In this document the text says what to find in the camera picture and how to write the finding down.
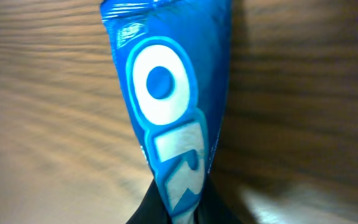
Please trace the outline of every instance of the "blue wrapper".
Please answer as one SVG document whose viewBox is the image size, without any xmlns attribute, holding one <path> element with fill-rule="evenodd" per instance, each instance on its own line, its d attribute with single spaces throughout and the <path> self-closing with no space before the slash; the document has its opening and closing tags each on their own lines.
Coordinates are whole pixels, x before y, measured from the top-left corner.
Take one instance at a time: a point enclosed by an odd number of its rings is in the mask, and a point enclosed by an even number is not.
<svg viewBox="0 0 358 224">
<path fill-rule="evenodd" d="M 192 223 L 226 105 L 231 0 L 107 0 L 101 15 L 161 198 Z"/>
</svg>

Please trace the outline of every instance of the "blue package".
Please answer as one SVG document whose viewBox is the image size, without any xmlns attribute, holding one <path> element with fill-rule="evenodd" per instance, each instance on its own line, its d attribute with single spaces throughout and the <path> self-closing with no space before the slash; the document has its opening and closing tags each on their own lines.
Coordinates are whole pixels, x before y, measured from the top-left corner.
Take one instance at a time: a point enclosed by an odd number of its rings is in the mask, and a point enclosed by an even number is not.
<svg viewBox="0 0 358 224">
<path fill-rule="evenodd" d="M 231 0 L 105 0 L 101 15 L 161 198 L 193 223 L 226 105 Z"/>
</svg>

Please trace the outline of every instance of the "wood grain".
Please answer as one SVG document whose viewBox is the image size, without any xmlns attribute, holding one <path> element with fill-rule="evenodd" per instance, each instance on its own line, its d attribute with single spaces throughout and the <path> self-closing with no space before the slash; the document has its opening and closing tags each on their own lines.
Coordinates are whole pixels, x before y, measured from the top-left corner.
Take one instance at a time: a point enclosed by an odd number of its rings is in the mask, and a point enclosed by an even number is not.
<svg viewBox="0 0 358 224">
<path fill-rule="evenodd" d="M 244 223 L 358 223 L 358 1 L 234 1 L 212 176 Z M 99 1 L 0 0 L 0 223 L 125 223 L 151 178 Z"/>
</svg>

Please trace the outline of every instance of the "blue plastic bag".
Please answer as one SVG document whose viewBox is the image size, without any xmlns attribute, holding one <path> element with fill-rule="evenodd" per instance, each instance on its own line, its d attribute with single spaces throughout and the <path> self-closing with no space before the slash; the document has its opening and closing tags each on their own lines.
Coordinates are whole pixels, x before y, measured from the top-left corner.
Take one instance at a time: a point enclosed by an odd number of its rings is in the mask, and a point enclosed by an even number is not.
<svg viewBox="0 0 358 224">
<path fill-rule="evenodd" d="M 231 0 L 107 0 L 122 95 L 173 223 L 193 223 L 219 138 Z"/>
</svg>

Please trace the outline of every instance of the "brown background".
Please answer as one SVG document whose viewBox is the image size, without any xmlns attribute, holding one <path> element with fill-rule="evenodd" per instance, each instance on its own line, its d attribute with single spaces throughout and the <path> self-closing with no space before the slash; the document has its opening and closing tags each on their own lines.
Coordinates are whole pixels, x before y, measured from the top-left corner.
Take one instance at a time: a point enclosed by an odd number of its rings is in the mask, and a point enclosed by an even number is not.
<svg viewBox="0 0 358 224">
<path fill-rule="evenodd" d="M 150 183 L 98 5 L 0 0 L 1 224 L 124 223 Z M 358 223 L 358 0 L 233 23 L 219 192 L 244 223 Z"/>
</svg>

